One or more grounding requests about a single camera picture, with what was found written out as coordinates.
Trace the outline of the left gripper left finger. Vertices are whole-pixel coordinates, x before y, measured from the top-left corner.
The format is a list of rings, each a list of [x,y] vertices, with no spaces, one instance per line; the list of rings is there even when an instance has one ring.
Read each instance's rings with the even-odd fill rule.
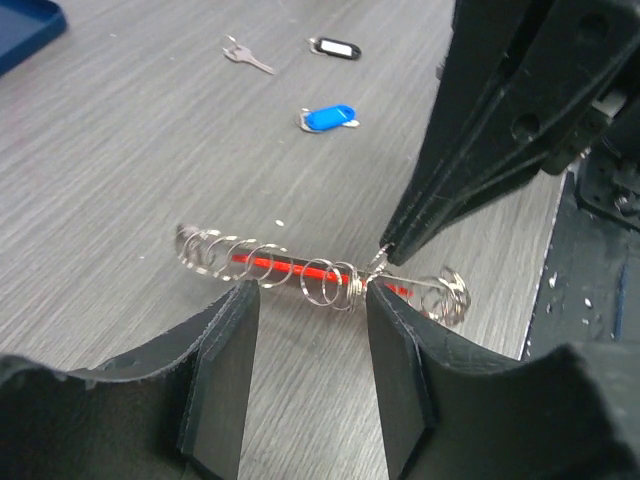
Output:
[[[259,326],[253,282],[93,369],[1,358],[5,479],[234,479]]]

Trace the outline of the blue key tag with key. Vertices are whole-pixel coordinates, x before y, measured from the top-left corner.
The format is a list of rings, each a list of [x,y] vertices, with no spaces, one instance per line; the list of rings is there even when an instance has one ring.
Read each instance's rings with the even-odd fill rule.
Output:
[[[295,124],[307,133],[323,133],[338,127],[358,128],[356,111],[348,105],[338,104],[318,110],[303,108],[294,118]]]

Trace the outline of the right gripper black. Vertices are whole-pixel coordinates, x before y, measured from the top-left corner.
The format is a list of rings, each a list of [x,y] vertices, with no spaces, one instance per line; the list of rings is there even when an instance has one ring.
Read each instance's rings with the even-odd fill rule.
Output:
[[[459,1],[417,164],[380,244],[401,265],[572,164],[581,207],[639,228],[638,3]]]

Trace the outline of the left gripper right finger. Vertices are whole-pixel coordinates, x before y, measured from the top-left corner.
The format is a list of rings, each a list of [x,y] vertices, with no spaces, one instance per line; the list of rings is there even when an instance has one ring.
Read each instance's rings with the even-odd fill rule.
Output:
[[[528,362],[481,347],[381,284],[369,343],[393,479],[635,479],[639,348],[568,343]]]

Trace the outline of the red keyring holder with rings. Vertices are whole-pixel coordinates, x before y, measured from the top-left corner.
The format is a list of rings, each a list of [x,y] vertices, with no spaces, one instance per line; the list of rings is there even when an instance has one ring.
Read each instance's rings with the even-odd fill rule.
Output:
[[[255,281],[263,289],[295,287],[316,306],[353,311],[369,285],[380,282],[428,319],[445,326],[463,322],[471,296],[462,277],[445,267],[438,276],[404,278],[387,269],[381,249],[364,269],[346,261],[296,258],[274,243],[180,224],[175,252],[189,270],[225,282]]]

